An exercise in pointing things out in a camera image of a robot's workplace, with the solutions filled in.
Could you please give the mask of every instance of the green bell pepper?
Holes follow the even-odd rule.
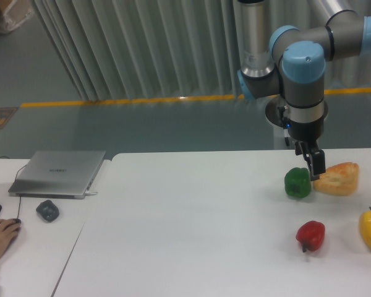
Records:
[[[305,198],[309,195],[311,186],[307,168],[293,168],[284,177],[284,189],[287,195]]]

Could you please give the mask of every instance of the computer mouse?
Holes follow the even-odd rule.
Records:
[[[59,209],[51,200],[45,200],[44,202],[40,203],[40,205],[36,208],[36,211],[48,223],[51,223],[59,216]]]
[[[13,223],[13,224],[11,224],[11,225],[8,225],[7,228],[10,227],[10,226],[12,226],[12,225],[15,225],[15,224],[21,223],[21,221],[20,221],[19,218],[10,218],[10,220],[15,221],[15,223]]]
[[[19,218],[11,218],[11,220],[14,220],[15,221],[15,224],[21,223],[21,221],[20,221]]]

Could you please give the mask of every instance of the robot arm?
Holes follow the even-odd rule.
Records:
[[[345,0],[309,0],[321,27],[300,31],[283,26],[267,42],[265,4],[241,3],[245,61],[241,75],[255,98],[280,94],[281,125],[303,155],[310,179],[325,172],[324,152],[317,139],[323,134],[326,62],[371,52],[371,17],[360,18]]]

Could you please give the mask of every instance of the silver laptop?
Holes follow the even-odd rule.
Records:
[[[8,192],[12,196],[82,199],[106,152],[37,151]]]

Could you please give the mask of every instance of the yellow floor line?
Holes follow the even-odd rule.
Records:
[[[325,90],[325,95],[371,93],[371,88],[342,88],[336,90]],[[197,97],[168,97],[152,99],[117,99],[104,100],[97,102],[87,101],[53,101],[53,102],[34,102],[22,103],[20,107],[48,107],[48,106],[77,106],[77,105],[121,105],[121,104],[140,104],[140,103],[162,103],[162,102],[185,102],[185,101],[213,101],[213,100],[233,100],[233,95],[197,96]]]

